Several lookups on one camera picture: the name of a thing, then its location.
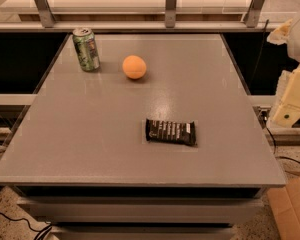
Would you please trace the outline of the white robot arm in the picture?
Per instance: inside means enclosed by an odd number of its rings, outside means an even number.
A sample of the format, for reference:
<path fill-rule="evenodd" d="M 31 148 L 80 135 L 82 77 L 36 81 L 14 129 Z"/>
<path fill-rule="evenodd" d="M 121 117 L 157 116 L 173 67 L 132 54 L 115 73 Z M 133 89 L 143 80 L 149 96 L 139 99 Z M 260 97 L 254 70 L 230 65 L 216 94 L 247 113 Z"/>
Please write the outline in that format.
<path fill-rule="evenodd" d="M 269 114 L 272 124 L 292 127 L 300 119 L 300 11 L 273 30 L 267 41 L 275 45 L 286 44 L 288 56 L 299 63 L 292 72 L 282 71 Z"/>

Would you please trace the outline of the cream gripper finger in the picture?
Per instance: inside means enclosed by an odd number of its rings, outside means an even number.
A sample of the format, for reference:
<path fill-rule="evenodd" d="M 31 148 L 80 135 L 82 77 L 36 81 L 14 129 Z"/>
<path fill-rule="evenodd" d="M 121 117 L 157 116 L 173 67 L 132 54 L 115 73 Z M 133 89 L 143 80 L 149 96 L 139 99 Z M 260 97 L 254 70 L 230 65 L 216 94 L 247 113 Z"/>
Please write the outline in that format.
<path fill-rule="evenodd" d="M 289 36 L 292 20 L 289 19 L 273 30 L 267 37 L 267 41 L 271 44 L 282 45 L 286 44 Z"/>
<path fill-rule="evenodd" d="M 280 127 L 292 127 L 300 119 L 300 65 L 292 72 L 282 71 L 269 116 Z"/>

